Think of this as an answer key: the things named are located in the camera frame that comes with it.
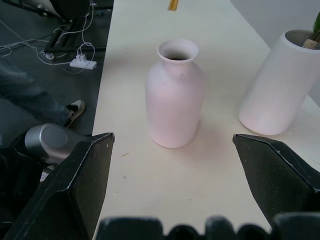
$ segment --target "plant pot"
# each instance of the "plant pot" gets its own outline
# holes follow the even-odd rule
[[[281,35],[240,105],[248,129],[277,135],[288,129],[314,83],[320,79],[320,50],[302,48],[311,31]]]
[[[199,49],[185,39],[158,47],[160,61],[145,84],[146,115],[151,138],[166,148],[188,144],[197,131],[204,100],[202,70],[193,63]]]

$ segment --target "shoe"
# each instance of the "shoe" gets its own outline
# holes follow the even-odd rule
[[[65,121],[64,127],[69,128],[74,120],[85,111],[86,105],[84,101],[78,100],[67,105],[66,108],[69,109],[70,117]]]

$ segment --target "green plant leaf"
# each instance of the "green plant leaf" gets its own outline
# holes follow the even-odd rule
[[[313,34],[316,34],[320,30],[320,12],[318,13],[318,16],[316,17],[316,20],[313,25]]]

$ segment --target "white table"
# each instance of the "white table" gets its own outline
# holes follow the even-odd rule
[[[237,229],[269,224],[250,192],[233,134],[254,134],[237,118],[237,106],[269,48],[228,0],[115,0],[93,134],[115,133],[100,218],[155,216],[164,232],[186,223],[204,232],[207,217],[223,215]],[[185,38],[200,49],[196,63],[207,78],[202,121],[194,141],[167,149],[147,132],[145,80],[158,45]],[[287,143],[320,169],[320,110],[308,97]]]

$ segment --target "white wall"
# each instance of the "white wall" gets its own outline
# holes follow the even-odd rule
[[[311,30],[320,12],[320,0],[231,0],[231,2],[270,48],[284,31]],[[310,96],[320,106],[320,79],[313,86]]]

